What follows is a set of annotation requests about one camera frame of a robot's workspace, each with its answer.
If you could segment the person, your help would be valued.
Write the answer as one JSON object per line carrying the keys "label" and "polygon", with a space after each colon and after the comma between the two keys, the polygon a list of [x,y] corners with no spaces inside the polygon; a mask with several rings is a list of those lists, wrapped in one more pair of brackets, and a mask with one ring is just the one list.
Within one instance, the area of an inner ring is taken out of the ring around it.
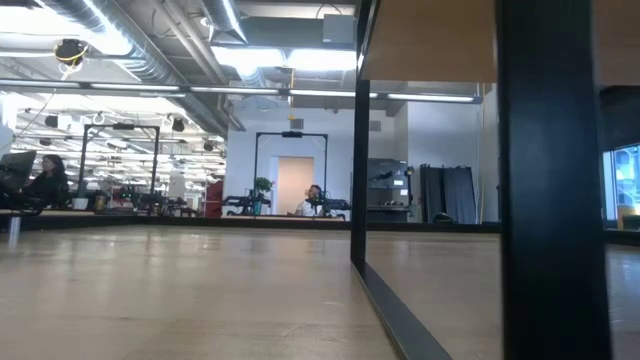
{"label": "person", "polygon": [[36,200],[42,207],[64,208],[67,206],[69,184],[62,158],[47,154],[42,158],[42,171],[22,192]]}
{"label": "person", "polygon": [[325,214],[324,192],[319,185],[311,185],[307,190],[306,198],[298,204],[295,215],[302,217],[321,217]]}

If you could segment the potted plant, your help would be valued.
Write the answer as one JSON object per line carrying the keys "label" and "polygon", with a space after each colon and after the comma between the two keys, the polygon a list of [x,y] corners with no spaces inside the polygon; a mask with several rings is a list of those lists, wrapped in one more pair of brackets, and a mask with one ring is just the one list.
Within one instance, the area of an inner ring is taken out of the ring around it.
{"label": "potted plant", "polygon": [[269,197],[273,188],[273,182],[265,177],[256,177],[254,180],[254,188],[252,194],[252,211],[255,216],[262,214],[262,207],[271,206],[271,198]]}

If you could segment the black cabinet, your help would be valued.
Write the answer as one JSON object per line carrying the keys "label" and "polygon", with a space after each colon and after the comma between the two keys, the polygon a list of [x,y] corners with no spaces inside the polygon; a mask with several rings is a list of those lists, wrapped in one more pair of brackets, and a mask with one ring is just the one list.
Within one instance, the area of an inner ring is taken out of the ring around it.
{"label": "black cabinet", "polygon": [[412,212],[413,168],[406,161],[369,158],[367,170],[367,220],[406,223]]}

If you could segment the red cabinet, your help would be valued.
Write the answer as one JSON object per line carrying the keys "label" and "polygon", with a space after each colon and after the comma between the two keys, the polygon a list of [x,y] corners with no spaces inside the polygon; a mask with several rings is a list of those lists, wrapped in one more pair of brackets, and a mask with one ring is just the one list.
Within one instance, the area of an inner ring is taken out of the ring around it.
{"label": "red cabinet", "polygon": [[224,182],[222,180],[207,185],[203,200],[203,210],[206,218],[222,217],[223,187]]}

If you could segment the long ceiling light bar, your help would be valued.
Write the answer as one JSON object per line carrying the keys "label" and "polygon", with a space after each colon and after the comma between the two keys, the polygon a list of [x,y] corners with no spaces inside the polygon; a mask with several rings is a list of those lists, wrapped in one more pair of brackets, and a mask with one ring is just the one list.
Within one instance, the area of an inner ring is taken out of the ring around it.
{"label": "long ceiling light bar", "polygon": [[[139,94],[152,94],[162,97],[176,97],[179,94],[224,94],[242,96],[286,96],[286,97],[329,97],[329,98],[354,98],[355,91],[346,90],[314,90],[314,89],[289,89],[289,88],[246,88],[223,86],[196,86],[196,85],[154,85],[154,84],[130,84],[130,83],[98,83],[76,81],[54,81],[33,79],[0,78],[1,88],[29,89],[34,91],[63,90],[71,93],[81,92],[133,92]],[[445,95],[432,93],[394,93],[394,92],[370,92],[371,100],[409,101],[409,102],[434,102],[434,103],[460,103],[479,104],[481,96],[469,95]]]}

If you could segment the dark grey curtain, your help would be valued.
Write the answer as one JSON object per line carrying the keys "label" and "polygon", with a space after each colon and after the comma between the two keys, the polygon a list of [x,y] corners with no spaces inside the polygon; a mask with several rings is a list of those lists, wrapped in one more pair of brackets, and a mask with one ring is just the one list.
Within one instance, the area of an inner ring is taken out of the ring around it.
{"label": "dark grey curtain", "polygon": [[470,167],[419,167],[420,205],[424,223],[475,224],[476,199]]}

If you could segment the grey ceiling box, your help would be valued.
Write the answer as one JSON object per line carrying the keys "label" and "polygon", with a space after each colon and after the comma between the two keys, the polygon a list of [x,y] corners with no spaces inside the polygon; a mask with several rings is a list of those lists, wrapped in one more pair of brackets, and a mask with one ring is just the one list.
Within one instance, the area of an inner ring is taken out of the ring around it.
{"label": "grey ceiling box", "polygon": [[325,44],[351,46],[354,43],[355,19],[352,15],[325,14],[322,25]]}

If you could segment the computer monitor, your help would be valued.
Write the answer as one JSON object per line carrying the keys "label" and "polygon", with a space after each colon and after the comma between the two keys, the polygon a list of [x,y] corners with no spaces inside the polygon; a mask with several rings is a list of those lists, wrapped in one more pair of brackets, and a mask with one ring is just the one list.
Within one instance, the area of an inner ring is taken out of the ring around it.
{"label": "computer monitor", "polygon": [[4,154],[0,158],[0,188],[17,191],[24,187],[36,155],[36,151]]}

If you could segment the window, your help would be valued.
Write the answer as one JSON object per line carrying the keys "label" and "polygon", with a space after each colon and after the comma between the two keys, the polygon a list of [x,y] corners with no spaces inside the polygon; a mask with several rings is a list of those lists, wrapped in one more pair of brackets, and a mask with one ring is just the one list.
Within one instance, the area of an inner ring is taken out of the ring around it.
{"label": "window", "polygon": [[603,154],[605,218],[617,230],[640,228],[640,145]]}

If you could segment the black gantry frame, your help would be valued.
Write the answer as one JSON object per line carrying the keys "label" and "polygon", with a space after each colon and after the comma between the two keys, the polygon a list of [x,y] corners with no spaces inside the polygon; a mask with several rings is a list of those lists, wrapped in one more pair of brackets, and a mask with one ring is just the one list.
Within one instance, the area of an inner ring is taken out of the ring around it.
{"label": "black gantry frame", "polygon": [[154,144],[154,152],[152,159],[152,173],[151,173],[151,184],[150,184],[150,194],[155,194],[155,185],[156,185],[156,174],[158,167],[158,156],[159,156],[159,148],[160,148],[160,127],[156,125],[135,125],[133,123],[115,123],[115,124],[87,124],[84,126],[83,137],[82,137],[82,148],[81,148],[81,158],[80,158],[80,169],[79,169],[79,178],[78,178],[78,196],[80,198],[84,198],[86,195],[87,185],[84,180],[84,170],[87,156],[87,147],[89,140],[89,131],[92,128],[97,129],[112,129],[112,130],[122,130],[122,131],[134,131],[136,129],[145,130],[150,129],[155,131],[155,137],[153,138]]}
{"label": "black gantry frame", "polygon": [[329,136],[289,130],[257,132],[254,146],[254,188],[266,179],[269,215],[295,215],[312,185],[327,187]]}

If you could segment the black aluminium table frame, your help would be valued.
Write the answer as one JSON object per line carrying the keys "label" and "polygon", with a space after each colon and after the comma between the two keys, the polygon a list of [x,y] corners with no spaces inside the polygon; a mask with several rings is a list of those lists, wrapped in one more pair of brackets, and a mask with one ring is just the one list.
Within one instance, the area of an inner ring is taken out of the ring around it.
{"label": "black aluminium table frame", "polygon": [[[221,227],[221,228],[262,228],[293,230],[350,230],[351,222],[331,219],[291,218],[273,220],[263,218],[186,218],[186,217],[135,217],[135,216],[70,216],[39,215],[20,216],[20,229],[25,231],[62,230],[105,226],[177,226],[177,227]],[[499,233],[498,224],[422,224],[422,223],[380,223],[367,224],[368,231],[386,232],[439,232],[439,233]]]}

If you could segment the silver ventilation duct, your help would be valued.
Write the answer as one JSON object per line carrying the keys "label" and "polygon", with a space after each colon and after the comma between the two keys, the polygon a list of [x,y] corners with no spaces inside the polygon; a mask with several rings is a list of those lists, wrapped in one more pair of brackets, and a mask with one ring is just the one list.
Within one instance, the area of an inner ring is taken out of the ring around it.
{"label": "silver ventilation duct", "polygon": [[[122,55],[120,66],[146,85],[184,85],[186,79],[161,53],[116,0],[36,0],[39,5],[84,28],[92,47],[107,55]],[[203,130],[225,135],[240,131],[242,123],[221,106],[216,95],[211,105],[193,94],[172,101]]]}
{"label": "silver ventilation duct", "polygon": [[213,43],[224,34],[236,42],[247,44],[241,27],[240,12],[234,0],[200,0],[209,23],[209,41]]}

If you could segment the wooden shelf black frame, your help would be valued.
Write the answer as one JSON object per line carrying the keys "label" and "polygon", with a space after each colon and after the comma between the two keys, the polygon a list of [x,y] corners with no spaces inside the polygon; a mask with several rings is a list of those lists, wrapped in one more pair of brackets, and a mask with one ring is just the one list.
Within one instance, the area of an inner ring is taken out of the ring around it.
{"label": "wooden shelf black frame", "polygon": [[497,86],[505,360],[612,360],[600,103],[640,95],[640,0],[358,0],[353,267],[401,360],[450,360],[368,264],[375,80]]}

